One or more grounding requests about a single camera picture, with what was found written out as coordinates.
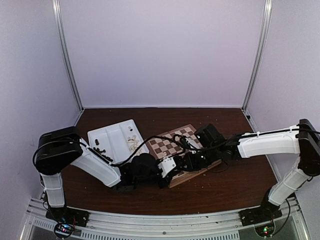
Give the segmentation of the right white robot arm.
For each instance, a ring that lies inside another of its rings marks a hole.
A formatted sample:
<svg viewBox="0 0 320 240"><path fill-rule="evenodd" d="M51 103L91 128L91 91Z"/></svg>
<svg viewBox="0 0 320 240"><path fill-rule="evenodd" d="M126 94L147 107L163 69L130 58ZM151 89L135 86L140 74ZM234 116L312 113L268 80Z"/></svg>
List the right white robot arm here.
<svg viewBox="0 0 320 240"><path fill-rule="evenodd" d="M320 133L308 119L288 128L234 134L225 138L209 123L194 133L202 148L189 147L180 169L193 172L207 168L216 160L229 161L272 154L297 154L293 167L272 186L256 210L259 220L268 220L276 209L305 182L320 174Z"/></svg>

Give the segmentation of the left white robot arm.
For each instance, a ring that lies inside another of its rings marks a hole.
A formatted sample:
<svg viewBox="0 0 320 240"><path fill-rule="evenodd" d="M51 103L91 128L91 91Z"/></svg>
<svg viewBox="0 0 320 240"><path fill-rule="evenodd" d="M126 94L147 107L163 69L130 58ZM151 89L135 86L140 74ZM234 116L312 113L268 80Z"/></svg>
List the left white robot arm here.
<svg viewBox="0 0 320 240"><path fill-rule="evenodd" d="M174 158L155 159L149 153L132 154L122 163L114 161L90 147L75 126L44 133L38 141L32 163L39 172L48 206L61 222L72 218L66 207L62 170L75 166L119 192L136 189L139 183L156 182L160 188L170 184L177 164Z"/></svg>

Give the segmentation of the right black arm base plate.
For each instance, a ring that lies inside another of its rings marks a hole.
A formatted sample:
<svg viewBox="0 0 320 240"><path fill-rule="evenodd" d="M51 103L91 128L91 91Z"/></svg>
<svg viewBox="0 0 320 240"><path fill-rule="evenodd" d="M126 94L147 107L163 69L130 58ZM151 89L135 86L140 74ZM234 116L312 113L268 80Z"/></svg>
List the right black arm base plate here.
<svg viewBox="0 0 320 240"><path fill-rule="evenodd" d="M272 221L282 216L279 206L258 206L247 208L239 212L242 226L256 225L267 221Z"/></svg>

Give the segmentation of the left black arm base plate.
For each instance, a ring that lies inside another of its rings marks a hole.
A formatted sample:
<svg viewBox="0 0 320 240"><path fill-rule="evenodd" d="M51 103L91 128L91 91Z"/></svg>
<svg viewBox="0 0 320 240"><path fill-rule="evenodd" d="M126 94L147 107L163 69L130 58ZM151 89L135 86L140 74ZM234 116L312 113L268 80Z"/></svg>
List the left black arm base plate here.
<svg viewBox="0 0 320 240"><path fill-rule="evenodd" d="M64 207L51 207L48 205L45 217L59 223L86 227L89 215L90 213L88 211L70 208L66 205Z"/></svg>

